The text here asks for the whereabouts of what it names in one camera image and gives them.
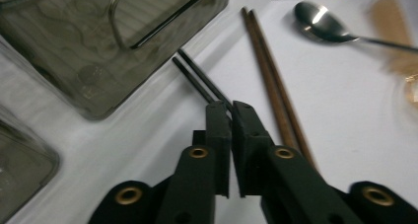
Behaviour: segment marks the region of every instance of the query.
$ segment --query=spoon handle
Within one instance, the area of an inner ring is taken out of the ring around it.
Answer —
[[[398,43],[394,43],[390,41],[368,38],[368,37],[359,37],[358,40],[369,42],[369,43],[381,44],[381,45],[392,47],[392,48],[397,48],[397,49],[402,49],[402,50],[407,50],[410,52],[418,53],[418,48],[405,45],[405,44],[398,44]]]

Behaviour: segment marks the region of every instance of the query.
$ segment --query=metal spoon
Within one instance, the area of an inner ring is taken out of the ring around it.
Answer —
[[[302,32],[318,41],[333,43],[364,41],[418,53],[418,48],[416,47],[351,35],[324,6],[300,2],[295,6],[295,17],[300,24]]]

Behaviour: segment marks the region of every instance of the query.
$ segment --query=white table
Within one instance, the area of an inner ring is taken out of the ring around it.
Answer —
[[[327,182],[347,191],[372,181],[418,206],[418,110],[404,99],[403,79],[387,71],[377,46],[301,37],[292,27],[300,1],[231,0],[184,49],[230,99],[253,105],[280,144],[240,15],[242,6],[254,8]],[[376,36],[368,17],[374,0],[311,1],[327,6],[353,33]],[[416,30],[418,1],[400,1]],[[171,175],[192,130],[205,129],[206,103],[171,62],[101,121],[83,119],[4,55],[0,63],[0,103],[61,157],[57,175],[9,223],[87,223],[115,185],[153,186]],[[216,223],[265,222],[258,197],[239,197],[235,173],[230,193],[230,199],[217,197]]]

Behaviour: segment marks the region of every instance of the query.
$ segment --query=wooden stick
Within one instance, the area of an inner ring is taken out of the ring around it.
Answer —
[[[286,89],[281,80],[279,71],[274,64],[274,60],[270,54],[254,11],[251,10],[248,13],[247,10],[243,8],[242,14],[283,143],[300,150],[302,155],[315,168],[314,159],[311,155],[304,133],[299,126],[292,104],[287,96]]]

